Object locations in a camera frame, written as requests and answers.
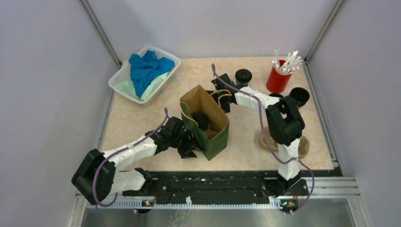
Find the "green brown paper bag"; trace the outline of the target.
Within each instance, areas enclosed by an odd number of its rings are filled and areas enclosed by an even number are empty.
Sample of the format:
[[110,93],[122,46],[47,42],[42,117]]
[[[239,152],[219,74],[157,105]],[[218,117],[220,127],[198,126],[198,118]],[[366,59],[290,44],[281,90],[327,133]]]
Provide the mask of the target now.
[[207,160],[212,160],[228,144],[229,119],[221,106],[198,85],[180,98],[185,128],[194,136]]

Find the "single pulp cup carrier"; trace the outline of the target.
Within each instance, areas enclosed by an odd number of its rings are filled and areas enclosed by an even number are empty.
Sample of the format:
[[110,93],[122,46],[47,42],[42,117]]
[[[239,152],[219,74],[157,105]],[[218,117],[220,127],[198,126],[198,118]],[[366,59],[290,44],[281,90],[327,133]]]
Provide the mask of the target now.
[[206,137],[209,139],[209,140],[212,140],[212,139],[214,139],[216,136],[218,136],[218,132],[216,132],[216,131],[213,131],[213,130],[211,130],[211,129],[208,129],[208,130],[205,130],[204,131],[204,134],[206,135]]

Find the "black coffee cup lid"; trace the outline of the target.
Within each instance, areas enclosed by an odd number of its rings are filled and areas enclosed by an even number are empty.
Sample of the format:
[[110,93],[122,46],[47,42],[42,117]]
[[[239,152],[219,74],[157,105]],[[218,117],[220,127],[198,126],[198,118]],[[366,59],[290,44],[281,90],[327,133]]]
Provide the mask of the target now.
[[249,83],[252,77],[252,73],[247,69],[240,69],[235,73],[235,79],[238,83]]

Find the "stack of black lids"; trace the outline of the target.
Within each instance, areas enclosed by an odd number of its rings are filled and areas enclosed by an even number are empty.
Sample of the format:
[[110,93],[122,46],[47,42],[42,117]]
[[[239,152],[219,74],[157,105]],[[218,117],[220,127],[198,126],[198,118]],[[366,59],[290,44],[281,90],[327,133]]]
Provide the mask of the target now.
[[269,96],[283,98],[283,95],[281,95],[279,93],[271,93],[271,94],[269,94]]

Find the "black coffee cup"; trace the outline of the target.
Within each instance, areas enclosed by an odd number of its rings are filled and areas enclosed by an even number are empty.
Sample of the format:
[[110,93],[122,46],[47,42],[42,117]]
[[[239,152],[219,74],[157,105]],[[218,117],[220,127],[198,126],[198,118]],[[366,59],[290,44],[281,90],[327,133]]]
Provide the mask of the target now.
[[236,79],[235,80],[235,87],[238,89],[241,89],[243,87],[247,87],[249,85],[249,80],[240,80],[240,79]]
[[310,99],[310,93],[302,87],[293,88],[290,91],[289,96],[297,101],[298,108],[303,107]]

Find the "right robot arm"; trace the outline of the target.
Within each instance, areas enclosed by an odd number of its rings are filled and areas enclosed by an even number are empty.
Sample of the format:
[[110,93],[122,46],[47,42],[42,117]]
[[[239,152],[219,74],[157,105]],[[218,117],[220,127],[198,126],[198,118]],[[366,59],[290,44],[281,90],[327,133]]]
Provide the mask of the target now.
[[270,136],[278,145],[278,154],[272,153],[280,163],[278,173],[282,179],[277,182],[278,191],[290,195],[296,189],[295,178],[299,175],[298,148],[305,122],[298,110],[297,101],[290,96],[278,98],[258,92],[248,86],[238,89],[225,82],[217,73],[213,73],[213,84],[223,85],[232,92],[232,103],[249,107],[259,113],[264,139],[268,141],[263,126],[266,118]]

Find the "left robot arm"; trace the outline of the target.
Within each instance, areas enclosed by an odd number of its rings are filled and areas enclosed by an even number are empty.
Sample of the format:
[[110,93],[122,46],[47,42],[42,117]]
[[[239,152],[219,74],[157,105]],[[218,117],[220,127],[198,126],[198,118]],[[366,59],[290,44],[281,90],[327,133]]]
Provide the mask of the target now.
[[194,132],[185,128],[183,120],[166,117],[156,129],[131,143],[106,151],[89,151],[71,183],[90,204],[102,207],[106,206],[102,201],[114,193],[136,191],[147,195],[152,188],[152,177],[141,168],[130,171],[125,168],[169,148],[177,149],[181,158],[196,157],[195,150],[204,150]]

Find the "red cylindrical straw holder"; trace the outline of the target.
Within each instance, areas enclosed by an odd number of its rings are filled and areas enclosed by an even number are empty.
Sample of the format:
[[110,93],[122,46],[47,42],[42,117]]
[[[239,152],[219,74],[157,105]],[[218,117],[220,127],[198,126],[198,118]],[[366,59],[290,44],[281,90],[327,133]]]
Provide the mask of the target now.
[[266,82],[266,88],[272,93],[281,93],[285,90],[292,74],[283,75],[274,66],[270,71]]

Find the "white plastic basket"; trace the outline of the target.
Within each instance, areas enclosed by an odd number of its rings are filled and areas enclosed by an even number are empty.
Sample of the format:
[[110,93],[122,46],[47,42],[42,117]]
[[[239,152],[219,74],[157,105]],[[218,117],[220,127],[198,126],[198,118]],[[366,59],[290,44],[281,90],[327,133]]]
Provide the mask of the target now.
[[109,87],[125,98],[148,106],[168,84],[181,65],[177,56],[154,46],[132,54],[108,81]]

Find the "light green cloth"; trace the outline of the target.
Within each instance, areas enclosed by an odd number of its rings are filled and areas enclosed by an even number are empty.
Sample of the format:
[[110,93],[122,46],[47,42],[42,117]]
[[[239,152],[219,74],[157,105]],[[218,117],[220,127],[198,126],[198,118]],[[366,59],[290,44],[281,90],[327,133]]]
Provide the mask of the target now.
[[145,100],[147,99],[152,92],[168,77],[169,72],[164,73],[156,77],[149,85],[148,87],[144,90],[141,96],[137,96],[135,92],[135,87],[132,82],[132,80],[126,79],[123,82],[120,82],[116,85],[116,87],[124,92],[125,94],[137,99],[137,100]]

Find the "blue cloth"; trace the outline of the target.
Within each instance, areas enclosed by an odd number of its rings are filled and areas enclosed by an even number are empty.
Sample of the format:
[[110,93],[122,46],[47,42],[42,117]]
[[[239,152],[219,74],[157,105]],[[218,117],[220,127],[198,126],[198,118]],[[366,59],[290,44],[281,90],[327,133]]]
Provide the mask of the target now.
[[131,65],[130,77],[137,96],[141,96],[156,77],[170,72],[175,66],[173,60],[166,57],[158,59],[156,53],[151,50],[147,50],[142,57],[132,54],[129,64]]

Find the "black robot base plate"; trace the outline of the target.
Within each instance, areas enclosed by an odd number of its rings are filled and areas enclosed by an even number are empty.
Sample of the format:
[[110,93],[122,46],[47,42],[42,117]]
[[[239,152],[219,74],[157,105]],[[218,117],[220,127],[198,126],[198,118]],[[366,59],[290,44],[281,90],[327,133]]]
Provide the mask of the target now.
[[183,204],[190,198],[195,205],[267,204],[279,196],[307,196],[306,180],[296,177],[286,182],[277,171],[150,171],[138,191],[123,196],[148,196],[157,205]]

